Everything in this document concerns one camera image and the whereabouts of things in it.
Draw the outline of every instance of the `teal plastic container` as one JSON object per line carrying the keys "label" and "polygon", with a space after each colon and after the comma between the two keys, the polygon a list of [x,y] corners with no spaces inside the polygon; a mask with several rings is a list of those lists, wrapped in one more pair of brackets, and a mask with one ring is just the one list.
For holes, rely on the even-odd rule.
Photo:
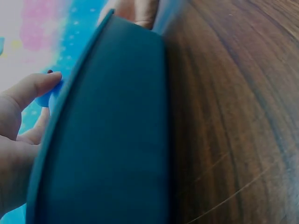
{"label": "teal plastic container", "polygon": [[30,178],[26,222],[169,222],[162,38],[111,11],[70,78],[51,96],[51,120]]}

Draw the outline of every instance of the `hand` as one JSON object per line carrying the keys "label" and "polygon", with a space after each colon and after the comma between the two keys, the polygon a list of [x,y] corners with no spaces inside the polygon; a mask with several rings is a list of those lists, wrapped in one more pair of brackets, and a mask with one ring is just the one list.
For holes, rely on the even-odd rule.
{"label": "hand", "polygon": [[147,29],[154,26],[159,0],[109,0],[100,13],[98,24],[107,12],[115,9],[115,14]]}
{"label": "hand", "polygon": [[32,74],[0,93],[0,218],[26,201],[30,171],[50,114],[43,108],[34,128],[18,135],[21,112],[61,77],[60,72]]}

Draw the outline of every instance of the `dark teal lid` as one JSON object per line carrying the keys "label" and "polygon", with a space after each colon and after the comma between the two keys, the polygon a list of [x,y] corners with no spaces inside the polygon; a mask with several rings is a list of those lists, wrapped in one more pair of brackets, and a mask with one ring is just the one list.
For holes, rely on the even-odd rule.
{"label": "dark teal lid", "polygon": [[60,91],[28,189],[28,224],[169,220],[163,40],[110,12]]}

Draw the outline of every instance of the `wood grain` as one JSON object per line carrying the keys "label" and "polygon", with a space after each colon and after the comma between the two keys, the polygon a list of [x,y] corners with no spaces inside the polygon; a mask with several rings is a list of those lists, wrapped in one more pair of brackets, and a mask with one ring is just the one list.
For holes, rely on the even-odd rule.
{"label": "wood grain", "polygon": [[299,223],[299,3],[185,0],[163,35],[177,223]]}

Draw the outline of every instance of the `pink pattern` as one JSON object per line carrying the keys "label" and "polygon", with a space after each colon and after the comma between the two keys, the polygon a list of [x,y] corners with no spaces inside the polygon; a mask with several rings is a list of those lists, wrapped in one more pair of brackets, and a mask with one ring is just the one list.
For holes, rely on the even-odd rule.
{"label": "pink pattern", "polygon": [[65,5],[66,2],[68,1],[24,0],[20,38],[25,49],[38,51],[57,43],[58,29],[47,32],[47,24],[58,23],[65,12],[57,9],[65,9],[62,4]]}

